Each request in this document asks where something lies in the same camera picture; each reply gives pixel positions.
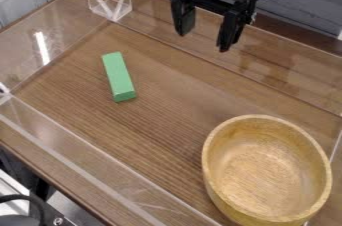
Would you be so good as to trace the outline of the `green rectangular block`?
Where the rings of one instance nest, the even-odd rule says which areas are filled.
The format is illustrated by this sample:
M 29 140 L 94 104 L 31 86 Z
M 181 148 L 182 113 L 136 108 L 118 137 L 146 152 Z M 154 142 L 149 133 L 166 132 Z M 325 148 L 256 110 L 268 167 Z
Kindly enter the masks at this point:
M 102 57 L 110 88 L 116 102 L 124 102 L 137 97 L 132 75 L 121 52 L 106 54 Z

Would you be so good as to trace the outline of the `light wooden bowl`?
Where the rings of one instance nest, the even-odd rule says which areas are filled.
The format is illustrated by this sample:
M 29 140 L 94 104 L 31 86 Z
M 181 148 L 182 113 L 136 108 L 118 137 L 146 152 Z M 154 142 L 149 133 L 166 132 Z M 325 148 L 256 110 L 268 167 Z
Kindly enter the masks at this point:
M 328 155 L 313 136 L 274 116 L 237 116 L 210 132 L 202 148 L 208 194 L 241 226 L 303 226 L 333 187 Z

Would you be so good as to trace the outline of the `clear acrylic corner bracket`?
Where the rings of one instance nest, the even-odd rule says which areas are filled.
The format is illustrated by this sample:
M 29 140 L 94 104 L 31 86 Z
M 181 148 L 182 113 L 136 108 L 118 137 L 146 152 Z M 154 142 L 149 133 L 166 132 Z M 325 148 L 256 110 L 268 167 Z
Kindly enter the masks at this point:
M 91 12 L 118 22 L 133 11 L 133 0 L 87 0 Z

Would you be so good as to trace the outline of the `clear acrylic front wall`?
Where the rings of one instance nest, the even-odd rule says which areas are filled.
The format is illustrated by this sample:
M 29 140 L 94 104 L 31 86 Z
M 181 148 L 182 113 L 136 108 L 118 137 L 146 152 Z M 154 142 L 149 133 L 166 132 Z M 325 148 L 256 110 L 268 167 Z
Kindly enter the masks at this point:
M 113 226 L 222 226 L 90 141 L 7 94 L 0 146 Z

